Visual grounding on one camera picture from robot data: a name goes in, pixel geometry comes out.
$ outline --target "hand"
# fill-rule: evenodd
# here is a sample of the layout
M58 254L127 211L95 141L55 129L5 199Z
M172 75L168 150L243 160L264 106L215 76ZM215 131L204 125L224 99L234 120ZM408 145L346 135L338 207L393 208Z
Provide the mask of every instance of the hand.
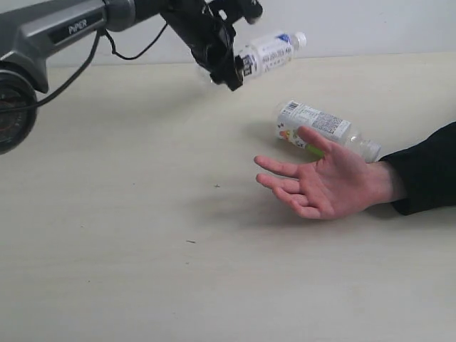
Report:
M384 162L364 159L311 128L301 127L302 140L324 153L318 162L291 164L257 156L255 163L286 178L259 174L257 182L271 189L299 216L338 219L368 207L404 198L398 176Z

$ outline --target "beige table surface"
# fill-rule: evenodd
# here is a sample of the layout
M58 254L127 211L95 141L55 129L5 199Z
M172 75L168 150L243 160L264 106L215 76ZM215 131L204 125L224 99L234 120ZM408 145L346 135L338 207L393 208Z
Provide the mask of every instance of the beige table surface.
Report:
M301 60L235 93L193 65L90 68L0 159L0 341L456 341L453 208L301 220L252 162L308 160L273 136L282 100L386 154L455 94L456 54Z

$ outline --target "black cable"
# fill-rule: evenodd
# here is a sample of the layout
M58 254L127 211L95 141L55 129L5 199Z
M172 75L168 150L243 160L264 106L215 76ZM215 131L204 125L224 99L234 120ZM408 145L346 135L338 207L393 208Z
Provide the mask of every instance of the black cable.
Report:
M160 37L163 35L163 33L165 32L166 28L168 27L168 23L166 23L161 31L159 32L159 34L157 35L157 37L155 37L155 39L153 40L152 43L150 43L144 50L142 50L138 55L136 55L135 57L125 57L123 55L121 55L120 53L117 52L117 47L115 46L115 42L114 42L114 38L106 31L105 32L105 36L106 38L109 40L109 42L111 43L111 53L114 55L114 56L117 56L118 58L121 58L123 59L124 61L134 61L135 59L138 59L139 57L141 57L142 55L144 55L150 48L152 48L155 43L158 42L158 40L160 39Z
M95 40L93 42L92 49L90 50L90 54L87 58L87 60L84 62L84 64L56 91L54 91L50 96L47 98L33 104L29 105L26 107L16 107L16 108L9 108L9 109L2 109L0 110L0 115L1 114L10 114L10 113L18 113L18 112L23 112L23 111L29 111L29 110L34 110L37 108L40 108L44 105L47 105L50 103L52 100L57 98L60 94L62 94L71 84L76 81L76 79L89 67L89 65L92 63L93 58L95 57L96 51L98 49L98 45L100 43L100 38L103 35L102 31L97 31L97 35L95 37Z

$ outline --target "plastic bottle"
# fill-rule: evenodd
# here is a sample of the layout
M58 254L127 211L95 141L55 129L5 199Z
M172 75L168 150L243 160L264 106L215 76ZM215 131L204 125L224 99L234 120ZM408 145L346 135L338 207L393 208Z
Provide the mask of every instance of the plastic bottle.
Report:
M307 38L302 32L277 32L254 39L238 53L244 61L244 81L284 66L305 46Z
M280 103L274 112L277 117L276 136L279 139L287 140L295 146L323 156L320 150L307 144L297 135L298 128L306 126L318 131L325 138L357 153L366 162L378 160L381 145L366 140L361 131L347 120L342 120L293 100Z

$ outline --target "white bottle cap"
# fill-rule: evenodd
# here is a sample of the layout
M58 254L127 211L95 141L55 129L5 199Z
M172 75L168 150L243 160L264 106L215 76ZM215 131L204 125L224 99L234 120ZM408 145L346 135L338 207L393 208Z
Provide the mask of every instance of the white bottle cap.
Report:
M380 154L381 145L373 141L368 141L364 147L363 158L366 162L376 162Z
M298 39L299 49L305 48L307 46L306 35L302 32L296 32L294 36Z

